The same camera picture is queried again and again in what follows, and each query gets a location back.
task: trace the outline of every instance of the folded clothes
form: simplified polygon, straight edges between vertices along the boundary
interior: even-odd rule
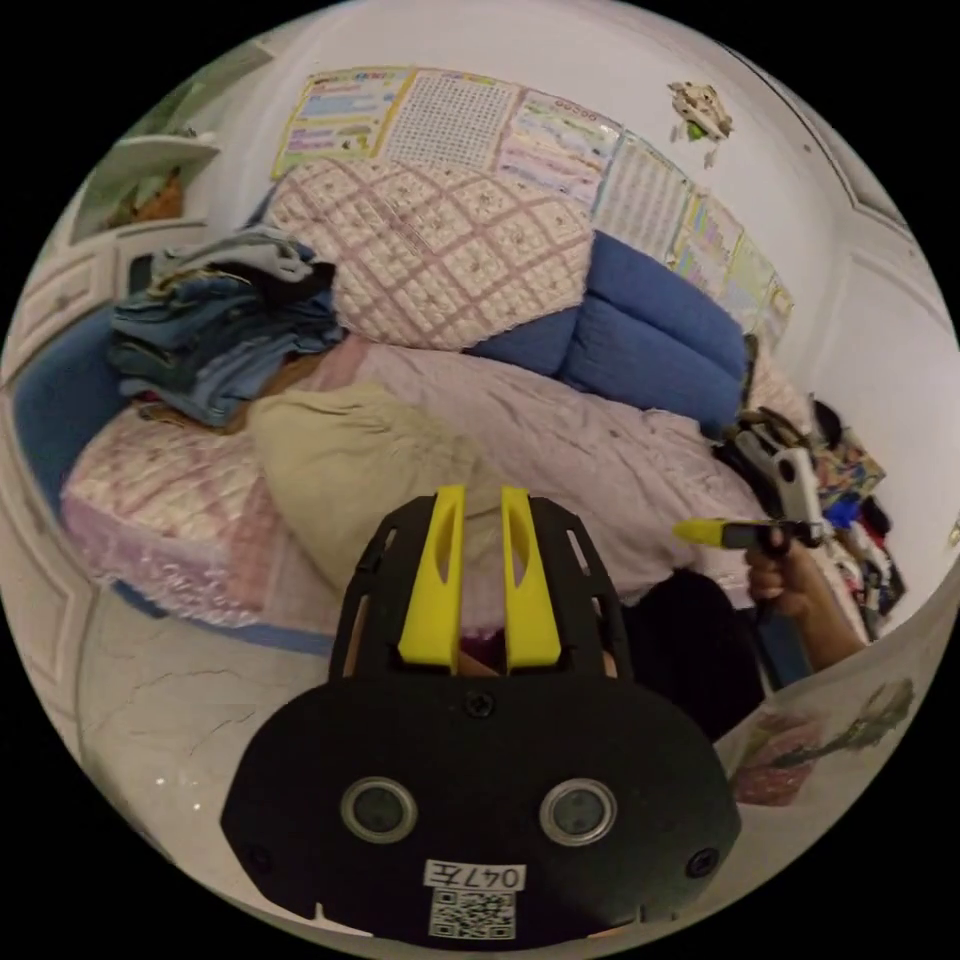
[[[170,390],[150,380],[128,377],[120,381],[125,397],[150,393],[168,407],[211,427],[225,427],[239,408],[256,400],[291,354],[322,354],[335,342],[323,336],[286,334],[256,337],[218,356],[201,369],[188,391]]]
[[[232,324],[213,326],[199,335],[192,347],[176,352],[159,351],[133,339],[117,339],[108,350],[110,364],[123,377],[149,380],[157,387],[177,393],[188,393],[197,385],[201,372],[208,373],[211,366],[218,368],[219,362],[232,351],[246,349],[247,345],[257,343],[292,343],[292,352],[322,352],[317,341],[323,344],[323,350],[339,343],[344,336],[343,329],[332,314],[309,316],[295,311],[278,311],[270,320],[259,314],[237,318]],[[300,349],[297,344],[311,346]]]
[[[317,371],[317,368],[323,360],[323,356],[322,354],[314,353],[304,356],[294,355],[291,358],[288,355],[283,366],[263,385],[263,388],[257,395],[257,399],[261,400],[267,397],[279,396],[291,387],[302,383]],[[164,403],[159,395],[153,393],[153,391],[140,395],[135,403],[142,420],[152,420],[155,423],[169,423],[175,427],[182,427],[186,430],[201,430],[223,436],[232,436],[244,430],[247,426],[247,414],[250,411],[250,403],[241,403],[233,416],[223,426],[217,427],[200,423],[193,417],[188,417],[175,407]]]
[[[225,263],[245,264],[280,280],[299,282],[311,274],[314,252],[289,233],[256,225],[192,247],[162,250],[151,270],[155,281]]]
[[[286,353],[339,343],[335,268],[314,259],[292,236],[266,227],[157,254],[149,287],[114,308],[107,358],[124,394],[142,392],[146,382],[165,403],[222,425],[253,398],[246,385],[261,385]],[[230,392],[235,383],[243,384],[240,395]]]

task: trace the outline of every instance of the bedspread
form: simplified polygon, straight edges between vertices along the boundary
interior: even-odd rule
[[[713,577],[747,604],[742,558],[684,544],[672,534],[690,516],[761,519],[747,486],[715,461],[697,425],[579,393],[495,361],[365,344],[351,338],[308,385],[369,380],[471,436],[504,479],[580,515],[614,585],[639,596],[681,566]],[[231,602],[271,623],[331,631],[338,605],[283,526],[264,480],[237,527]],[[502,573],[464,579],[463,625],[502,624]]]
[[[713,459],[692,420],[492,360],[356,337],[297,389],[363,381],[471,437],[505,482],[579,514],[622,596],[639,596],[686,566],[746,605],[739,554],[672,534],[691,516],[761,519],[747,486]],[[280,520],[251,453],[247,435],[190,434],[127,411],[81,456],[64,497],[67,527],[102,578],[129,583],[171,613],[331,634],[340,598]],[[179,484],[171,479],[177,471]],[[501,626],[498,565],[468,573],[464,628]]]

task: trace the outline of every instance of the beige blanket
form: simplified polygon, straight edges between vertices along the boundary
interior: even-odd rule
[[[472,440],[379,384],[261,400],[250,429],[277,511],[338,593],[383,518],[447,484],[467,487],[465,562],[497,554],[504,481]]]

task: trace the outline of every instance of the shelf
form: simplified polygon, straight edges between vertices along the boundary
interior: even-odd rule
[[[173,167],[206,166],[219,152],[215,143],[191,137],[130,137],[118,141],[100,161],[88,189],[99,195]]]

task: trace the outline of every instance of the white floor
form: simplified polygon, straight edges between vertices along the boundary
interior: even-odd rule
[[[322,683],[327,667],[325,657],[238,642],[173,618],[151,620],[107,591],[80,670],[84,767],[195,880],[302,924],[260,896],[218,821],[253,734]],[[316,926],[347,929],[322,919]]]

